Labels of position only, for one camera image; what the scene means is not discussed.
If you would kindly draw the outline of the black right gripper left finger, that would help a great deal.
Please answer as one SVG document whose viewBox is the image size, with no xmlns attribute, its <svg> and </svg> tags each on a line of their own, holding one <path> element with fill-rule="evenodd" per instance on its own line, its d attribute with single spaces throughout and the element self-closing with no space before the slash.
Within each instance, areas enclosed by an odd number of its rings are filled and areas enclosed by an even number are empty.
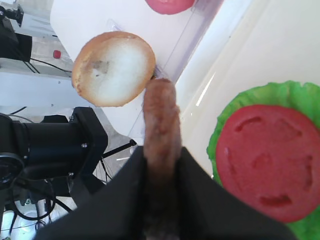
<svg viewBox="0 0 320 240">
<path fill-rule="evenodd" d="M 138 146 L 117 175 L 87 202 L 42 228 L 36 240 L 143 239 L 146 160 Z"/>
</svg>

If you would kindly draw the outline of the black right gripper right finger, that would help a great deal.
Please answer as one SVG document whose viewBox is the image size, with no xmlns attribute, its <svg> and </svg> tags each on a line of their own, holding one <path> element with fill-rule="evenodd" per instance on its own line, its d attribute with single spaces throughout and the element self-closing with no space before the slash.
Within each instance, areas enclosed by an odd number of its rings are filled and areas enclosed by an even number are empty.
<svg viewBox="0 0 320 240">
<path fill-rule="evenodd" d="M 183 147 L 178 160 L 182 240 L 295 240 L 280 223 L 249 207 L 212 180 Z"/>
</svg>

